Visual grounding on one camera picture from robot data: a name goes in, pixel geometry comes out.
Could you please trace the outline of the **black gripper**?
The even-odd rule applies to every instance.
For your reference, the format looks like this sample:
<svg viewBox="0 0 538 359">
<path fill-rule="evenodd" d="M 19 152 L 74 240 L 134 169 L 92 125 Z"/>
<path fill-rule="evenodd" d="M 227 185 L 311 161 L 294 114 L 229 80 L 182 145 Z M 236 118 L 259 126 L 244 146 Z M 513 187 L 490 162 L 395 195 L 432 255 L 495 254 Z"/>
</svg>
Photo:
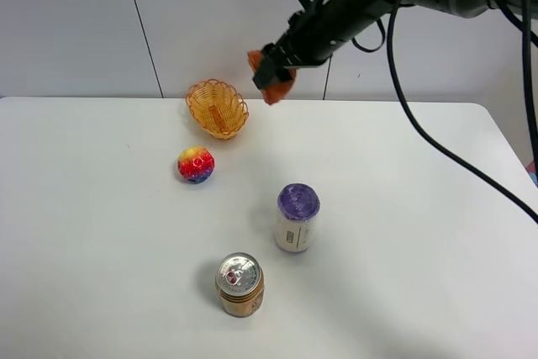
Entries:
<svg viewBox="0 0 538 359">
<path fill-rule="evenodd" d="M 341 46 L 389 13 L 393 0 L 327 0 L 292 24 L 277 44 L 253 54 L 253 82 L 259 90 L 290 83 L 287 68 L 316 67 Z"/>
</svg>

